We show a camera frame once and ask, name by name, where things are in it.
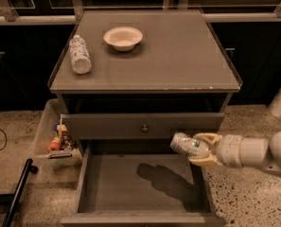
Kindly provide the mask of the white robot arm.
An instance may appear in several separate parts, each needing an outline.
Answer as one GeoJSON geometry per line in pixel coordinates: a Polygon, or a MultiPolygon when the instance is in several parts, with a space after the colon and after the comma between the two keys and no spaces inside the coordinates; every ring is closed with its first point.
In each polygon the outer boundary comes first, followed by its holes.
{"type": "Polygon", "coordinates": [[[188,158],[195,166],[251,167],[281,177],[281,131],[270,140],[215,133],[198,133],[194,138],[210,146],[207,157],[188,158]]]}

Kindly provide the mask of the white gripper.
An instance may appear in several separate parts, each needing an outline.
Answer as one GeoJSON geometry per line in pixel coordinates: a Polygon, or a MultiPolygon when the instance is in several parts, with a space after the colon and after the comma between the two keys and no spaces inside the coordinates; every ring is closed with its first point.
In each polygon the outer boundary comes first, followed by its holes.
{"type": "Polygon", "coordinates": [[[240,135],[227,134],[223,137],[212,132],[201,132],[193,136],[201,144],[209,148],[216,148],[216,155],[210,155],[206,158],[195,159],[188,157],[188,161],[195,166],[221,166],[242,167],[240,162],[240,144],[242,137],[240,135]]]}

